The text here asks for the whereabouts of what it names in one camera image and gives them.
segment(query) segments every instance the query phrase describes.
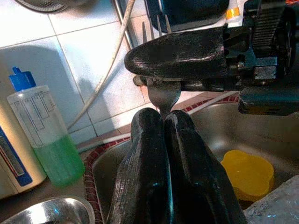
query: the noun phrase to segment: blue bottle cap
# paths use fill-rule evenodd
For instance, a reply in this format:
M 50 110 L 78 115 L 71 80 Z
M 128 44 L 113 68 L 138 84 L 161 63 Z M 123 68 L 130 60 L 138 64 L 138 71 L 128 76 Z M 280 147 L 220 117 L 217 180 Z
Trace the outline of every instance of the blue bottle cap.
M 14 74 L 9 76 L 15 91 L 21 91 L 36 86 L 30 71 L 21 72 L 19 68 L 13 67 Z

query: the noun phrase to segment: green liquid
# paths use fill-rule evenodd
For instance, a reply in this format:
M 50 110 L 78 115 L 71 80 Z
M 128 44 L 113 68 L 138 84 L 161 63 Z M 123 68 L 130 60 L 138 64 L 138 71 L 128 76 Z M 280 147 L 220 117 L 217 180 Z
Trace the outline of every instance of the green liquid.
M 77 181 L 85 167 L 69 135 L 40 148 L 34 148 L 51 182 L 64 187 Z

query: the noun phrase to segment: fork tine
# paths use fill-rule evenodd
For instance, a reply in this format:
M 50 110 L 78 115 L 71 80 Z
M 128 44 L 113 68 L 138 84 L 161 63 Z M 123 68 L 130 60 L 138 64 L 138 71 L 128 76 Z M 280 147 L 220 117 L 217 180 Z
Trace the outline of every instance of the fork tine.
M 159 36 L 162 36 L 162 30 L 161 30 L 159 15 L 157 15 L 157 23 L 158 23 Z
M 146 43 L 148 41 L 146 37 L 146 29 L 145 29 L 144 21 L 142 22 L 142 38 L 143 38 L 143 43 Z
M 150 26 L 150 37 L 152 40 L 155 39 L 153 24 L 151 23 L 151 19 L 149 19 L 149 26 Z
M 170 23 L 167 15 L 165 15 L 165 21 L 166 21 L 167 33 L 171 34 L 172 32 L 171 32 Z

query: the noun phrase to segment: metal colander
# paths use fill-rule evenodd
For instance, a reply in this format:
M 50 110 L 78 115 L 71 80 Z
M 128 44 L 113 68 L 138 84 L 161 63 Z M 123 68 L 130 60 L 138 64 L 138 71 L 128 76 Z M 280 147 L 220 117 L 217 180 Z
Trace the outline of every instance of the metal colander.
M 67 8 L 55 0 L 15 0 L 22 6 L 39 13 L 57 13 Z

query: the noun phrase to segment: blue label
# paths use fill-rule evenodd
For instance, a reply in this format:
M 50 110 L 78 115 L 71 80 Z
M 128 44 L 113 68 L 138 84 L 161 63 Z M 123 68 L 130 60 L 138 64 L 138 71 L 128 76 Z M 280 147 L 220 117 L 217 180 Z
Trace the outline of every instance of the blue label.
M 10 141 L 0 127 L 0 156 L 4 159 L 17 182 L 23 187 L 32 182 L 32 179 L 15 152 Z

